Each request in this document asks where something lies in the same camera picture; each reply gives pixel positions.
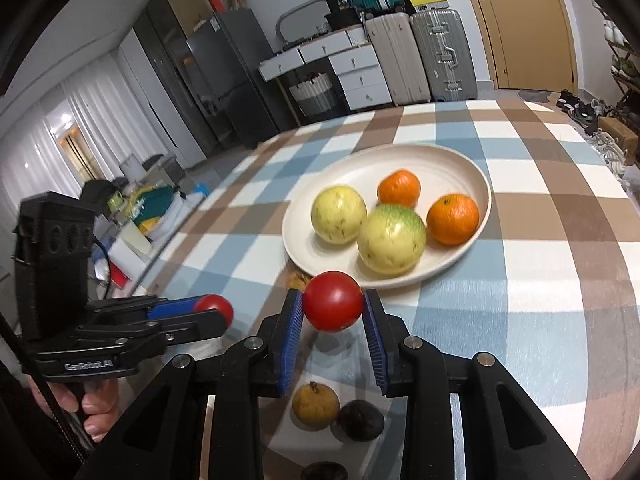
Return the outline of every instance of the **plate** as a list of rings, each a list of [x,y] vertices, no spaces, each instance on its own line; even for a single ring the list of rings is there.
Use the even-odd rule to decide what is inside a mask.
[[[311,206],[323,189],[346,184],[360,193],[367,211],[371,212],[378,203],[380,181],[402,168],[420,179],[422,192],[415,211],[423,221],[431,205],[449,193],[463,193],[473,198],[481,220],[471,240],[461,246],[446,247],[428,237],[427,247],[415,267],[401,276],[389,277],[373,272],[362,262],[356,242],[332,246],[317,236],[311,225]],[[292,261],[311,276],[326,270],[341,270],[363,288],[393,288],[420,282],[453,264],[478,239],[489,211],[489,183],[480,168],[465,155],[434,144],[387,144],[335,162],[297,191],[282,221],[282,240]]]

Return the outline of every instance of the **tangerine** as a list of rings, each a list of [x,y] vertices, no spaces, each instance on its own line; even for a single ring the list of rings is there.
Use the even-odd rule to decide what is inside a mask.
[[[382,204],[415,207],[420,196],[420,180],[411,171],[398,170],[378,185],[378,200]]]
[[[443,245],[460,245],[478,229],[478,205],[464,194],[441,196],[427,213],[427,229]]]

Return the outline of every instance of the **tomato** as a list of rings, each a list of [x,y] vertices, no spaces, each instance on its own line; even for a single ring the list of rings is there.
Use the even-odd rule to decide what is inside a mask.
[[[338,270],[318,274],[302,293],[302,311],[323,332],[340,332],[362,314],[364,298],[358,283]]]
[[[226,326],[230,327],[234,320],[234,308],[225,298],[217,294],[207,294],[201,297],[192,312],[204,312],[205,310],[217,310],[225,317]]]

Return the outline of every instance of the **bolt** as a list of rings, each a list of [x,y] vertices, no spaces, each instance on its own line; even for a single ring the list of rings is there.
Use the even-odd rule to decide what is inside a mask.
[[[409,335],[404,338],[403,343],[404,343],[404,346],[406,346],[407,348],[412,348],[415,350],[422,346],[422,339],[420,339],[416,335]]]
[[[176,368],[184,368],[191,362],[191,357],[187,354],[178,354],[176,357],[171,359],[171,364]]]
[[[489,354],[489,352],[480,352],[477,359],[482,366],[489,367],[495,364],[495,357]]]
[[[257,335],[252,335],[244,340],[244,346],[249,350],[257,350],[264,344],[264,341]]]

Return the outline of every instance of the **doorway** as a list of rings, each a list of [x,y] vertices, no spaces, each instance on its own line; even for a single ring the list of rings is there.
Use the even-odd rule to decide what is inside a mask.
[[[577,93],[564,0],[471,0],[497,88]]]

